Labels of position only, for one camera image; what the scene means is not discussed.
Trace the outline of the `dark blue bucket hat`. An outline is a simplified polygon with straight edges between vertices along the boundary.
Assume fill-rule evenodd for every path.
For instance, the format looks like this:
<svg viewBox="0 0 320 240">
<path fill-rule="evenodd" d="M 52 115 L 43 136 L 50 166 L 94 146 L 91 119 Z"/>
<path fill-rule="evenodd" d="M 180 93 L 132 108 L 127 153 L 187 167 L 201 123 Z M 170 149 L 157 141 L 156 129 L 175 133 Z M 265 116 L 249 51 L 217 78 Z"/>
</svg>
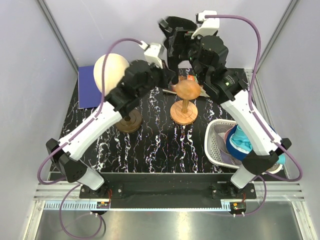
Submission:
<svg viewBox="0 0 320 240">
<path fill-rule="evenodd" d="M 230 133 L 228 135 L 227 142 L 226 142 L 225 146 L 226 146 L 228 153 L 233 158 L 242 162 L 243 159 L 249 154 L 250 151 L 243 149 L 243 148 L 232 143 L 231 139 L 232 139 L 232 136 L 234 135 L 234 133 L 236 132 L 237 127 L 238 127 L 238 125 L 235 125 L 231 128 L 232 130 L 230 131 Z"/>
</svg>

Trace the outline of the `teal bucket hat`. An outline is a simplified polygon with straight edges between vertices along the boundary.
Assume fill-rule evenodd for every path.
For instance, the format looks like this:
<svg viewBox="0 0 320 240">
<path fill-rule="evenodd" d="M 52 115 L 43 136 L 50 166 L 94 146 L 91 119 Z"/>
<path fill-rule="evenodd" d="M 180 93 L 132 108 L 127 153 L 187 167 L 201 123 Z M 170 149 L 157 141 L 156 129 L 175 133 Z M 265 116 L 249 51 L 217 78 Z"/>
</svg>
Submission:
<svg viewBox="0 0 320 240">
<path fill-rule="evenodd" d="M 238 147 L 240 147 L 242 149 L 245 149 L 250 152 L 253 150 L 253 146 L 252 146 L 249 138 L 244 133 L 244 131 L 240 128 L 239 125 L 236 129 L 236 132 L 233 134 L 231 141 L 233 144 L 237 145 Z"/>
</svg>

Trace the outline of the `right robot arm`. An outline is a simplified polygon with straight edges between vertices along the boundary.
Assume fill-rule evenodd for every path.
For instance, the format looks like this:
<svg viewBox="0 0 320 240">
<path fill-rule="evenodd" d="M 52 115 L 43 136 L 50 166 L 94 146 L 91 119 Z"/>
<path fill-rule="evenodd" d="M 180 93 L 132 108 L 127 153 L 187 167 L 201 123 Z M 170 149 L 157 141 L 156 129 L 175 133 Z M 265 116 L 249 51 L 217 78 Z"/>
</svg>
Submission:
<svg viewBox="0 0 320 240">
<path fill-rule="evenodd" d="M 229 50 L 217 33 L 200 37 L 193 34 L 195 30 L 183 27 L 170 29 L 164 44 L 167 59 L 170 67 L 189 61 L 205 92 L 232 116 L 252 145 L 227 185 L 228 195 L 236 199 L 244 194 L 245 186 L 270 169 L 292 143 L 288 138 L 281 138 L 264 119 L 259 119 L 246 83 L 225 66 Z"/>
</svg>

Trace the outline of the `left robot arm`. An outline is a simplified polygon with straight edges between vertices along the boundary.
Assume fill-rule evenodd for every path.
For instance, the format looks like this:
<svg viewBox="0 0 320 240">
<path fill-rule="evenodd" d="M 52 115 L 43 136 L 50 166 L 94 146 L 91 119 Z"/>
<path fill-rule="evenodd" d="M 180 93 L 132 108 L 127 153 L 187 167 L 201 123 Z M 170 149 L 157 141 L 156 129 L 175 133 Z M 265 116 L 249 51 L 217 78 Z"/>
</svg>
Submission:
<svg viewBox="0 0 320 240">
<path fill-rule="evenodd" d="M 103 198 L 108 193 L 105 179 L 81 157 L 107 129 L 128 116 L 149 91 L 155 87 L 167 88 L 176 76 L 176 72 L 166 65 L 159 68 L 144 60 L 131 62 L 117 86 L 104 98 L 102 106 L 65 137 L 47 141 L 51 162 L 69 183 L 85 185 L 95 197 Z"/>
</svg>

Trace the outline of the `pink bucket hat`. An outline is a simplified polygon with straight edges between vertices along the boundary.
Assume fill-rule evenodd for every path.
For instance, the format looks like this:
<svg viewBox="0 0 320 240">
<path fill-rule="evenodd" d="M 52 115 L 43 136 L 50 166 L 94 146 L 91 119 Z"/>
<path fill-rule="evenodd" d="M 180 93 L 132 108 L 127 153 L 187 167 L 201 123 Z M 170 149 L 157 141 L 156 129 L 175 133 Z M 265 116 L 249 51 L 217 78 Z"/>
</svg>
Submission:
<svg viewBox="0 0 320 240">
<path fill-rule="evenodd" d="M 230 128 L 230 129 L 228 129 L 226 132 L 225 132 L 225 134 L 224 134 L 224 137 L 223 137 L 223 139 L 224 139 L 224 143 L 225 143 L 225 145 L 227 144 L 227 138 L 228 138 L 228 136 L 229 136 L 229 134 L 230 134 L 230 131 L 231 131 L 232 129 Z"/>
</svg>

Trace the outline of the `black baseball cap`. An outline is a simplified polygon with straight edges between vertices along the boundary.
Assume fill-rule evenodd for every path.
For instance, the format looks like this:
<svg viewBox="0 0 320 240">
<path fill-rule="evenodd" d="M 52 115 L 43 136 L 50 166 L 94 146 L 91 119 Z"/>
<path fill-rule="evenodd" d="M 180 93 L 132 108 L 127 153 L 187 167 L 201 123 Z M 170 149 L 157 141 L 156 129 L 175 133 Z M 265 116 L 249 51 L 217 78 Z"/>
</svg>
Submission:
<svg viewBox="0 0 320 240">
<path fill-rule="evenodd" d="M 186 18 L 168 16 L 160 19 L 158 26 L 165 35 L 163 45 L 167 50 L 167 66 L 175 73 L 171 82 L 177 84 L 179 64 L 188 60 L 188 47 L 192 42 L 191 35 L 197 29 L 197 25 Z"/>
</svg>

